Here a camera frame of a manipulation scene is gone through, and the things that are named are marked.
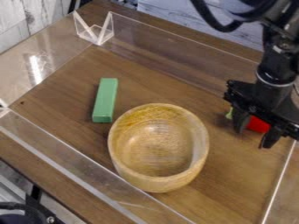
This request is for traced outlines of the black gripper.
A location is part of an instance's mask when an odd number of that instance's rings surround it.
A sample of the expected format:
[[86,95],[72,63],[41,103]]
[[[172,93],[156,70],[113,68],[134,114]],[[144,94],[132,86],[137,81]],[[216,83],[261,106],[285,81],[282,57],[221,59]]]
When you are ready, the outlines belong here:
[[269,149],[281,137],[299,140],[299,107],[290,97],[289,87],[276,87],[264,82],[226,81],[222,99],[232,107],[233,130],[241,133],[250,116],[269,124],[258,148]]

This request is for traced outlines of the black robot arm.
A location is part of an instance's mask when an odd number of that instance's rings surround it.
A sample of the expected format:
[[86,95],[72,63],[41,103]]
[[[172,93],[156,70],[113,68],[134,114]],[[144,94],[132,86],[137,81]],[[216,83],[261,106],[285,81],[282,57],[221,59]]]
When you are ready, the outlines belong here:
[[224,0],[224,9],[238,22],[262,25],[256,81],[229,80],[224,99],[232,106],[236,132],[253,116],[269,125],[258,145],[268,149],[281,137],[299,140],[299,105],[292,99],[299,78],[299,0]]

